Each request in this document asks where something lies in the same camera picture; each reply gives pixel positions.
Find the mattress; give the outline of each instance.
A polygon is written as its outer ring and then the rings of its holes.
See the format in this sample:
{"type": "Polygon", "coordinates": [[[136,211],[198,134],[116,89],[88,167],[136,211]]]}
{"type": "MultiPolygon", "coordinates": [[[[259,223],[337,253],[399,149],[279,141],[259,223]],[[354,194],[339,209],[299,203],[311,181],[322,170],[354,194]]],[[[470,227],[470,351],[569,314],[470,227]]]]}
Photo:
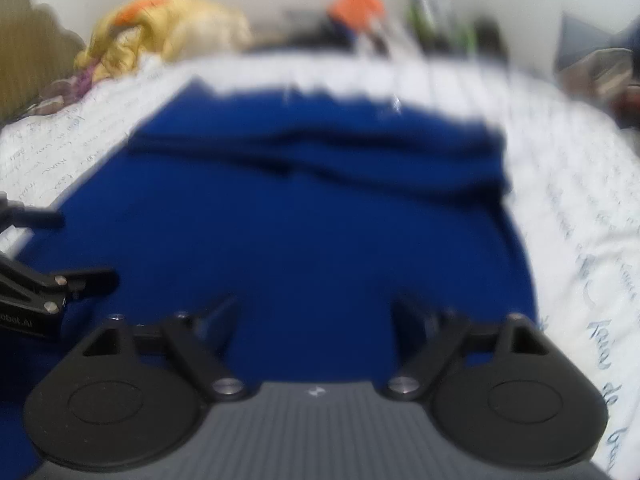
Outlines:
{"type": "MultiPolygon", "coordinates": [[[[106,81],[55,116],[0,134],[0,189],[47,206],[89,177],[135,126],[198,76],[220,94],[284,88],[364,96],[452,120],[482,119],[506,136],[507,206],[526,246],[540,326],[602,391],[609,425],[594,462],[612,478],[640,476],[640,160],[615,124],[548,83],[453,60],[354,59],[327,54],[220,56],[106,81]]],[[[28,233],[9,229],[0,250],[28,233]]],[[[167,236],[178,243],[180,233],[167,236]]]]}

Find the folded blue garment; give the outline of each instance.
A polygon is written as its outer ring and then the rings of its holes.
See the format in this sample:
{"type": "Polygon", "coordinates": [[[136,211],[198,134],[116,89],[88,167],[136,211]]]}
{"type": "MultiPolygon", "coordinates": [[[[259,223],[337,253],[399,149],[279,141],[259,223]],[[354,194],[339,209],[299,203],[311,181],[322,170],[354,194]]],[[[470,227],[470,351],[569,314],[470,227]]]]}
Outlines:
{"type": "Polygon", "coordinates": [[[478,321],[535,318],[502,149],[481,124],[409,107],[191,84],[63,203],[63,230],[20,254],[47,272],[113,266],[121,282],[68,310],[60,347],[3,334],[4,463],[34,465],[20,404],[108,314],[149,323],[235,293],[225,361],[250,384],[387,380],[404,292],[478,321]]]}

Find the silver screw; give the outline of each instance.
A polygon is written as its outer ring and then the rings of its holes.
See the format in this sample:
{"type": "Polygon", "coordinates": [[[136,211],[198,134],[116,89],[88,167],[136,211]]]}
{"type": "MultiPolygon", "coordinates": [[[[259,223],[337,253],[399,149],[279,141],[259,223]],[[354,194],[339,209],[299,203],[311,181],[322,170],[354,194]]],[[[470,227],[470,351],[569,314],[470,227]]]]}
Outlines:
{"type": "Polygon", "coordinates": [[[46,310],[50,314],[55,314],[58,312],[59,308],[53,301],[45,301],[44,310],[46,310]]]}
{"type": "Polygon", "coordinates": [[[420,388],[420,383],[412,377],[394,377],[386,384],[396,394],[410,394],[420,388]]]}
{"type": "Polygon", "coordinates": [[[231,377],[218,379],[211,386],[217,394],[225,396],[238,394],[244,389],[244,384],[242,384],[241,380],[231,377]]]}

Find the white sheet with handwriting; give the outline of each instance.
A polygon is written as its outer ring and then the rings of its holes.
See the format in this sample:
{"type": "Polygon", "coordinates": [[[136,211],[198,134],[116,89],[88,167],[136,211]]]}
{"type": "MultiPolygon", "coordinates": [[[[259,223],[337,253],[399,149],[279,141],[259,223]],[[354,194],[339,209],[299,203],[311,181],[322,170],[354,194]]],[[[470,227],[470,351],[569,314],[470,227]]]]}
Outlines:
{"type": "MultiPolygon", "coordinates": [[[[508,205],[529,253],[542,327],[609,405],[594,461],[615,479],[640,477],[640,161],[609,118],[526,76],[444,60],[271,54],[150,63],[55,116],[6,127],[0,190],[30,205],[60,200],[194,75],[222,93],[364,95],[400,111],[413,105],[500,126],[513,181],[508,205]]],[[[0,250],[17,250],[25,236],[5,232],[0,250]]]]}

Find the yellow blanket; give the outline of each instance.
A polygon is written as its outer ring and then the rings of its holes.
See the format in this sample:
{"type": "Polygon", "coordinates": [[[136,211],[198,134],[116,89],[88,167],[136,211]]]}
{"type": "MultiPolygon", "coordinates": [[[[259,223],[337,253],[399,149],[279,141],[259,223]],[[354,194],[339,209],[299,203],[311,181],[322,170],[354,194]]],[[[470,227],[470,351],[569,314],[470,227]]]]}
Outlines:
{"type": "Polygon", "coordinates": [[[217,50],[241,50],[251,42],[244,14],[208,0],[133,0],[112,10],[94,28],[76,68],[99,60],[93,81],[133,72],[140,55],[167,62],[217,50]]]}

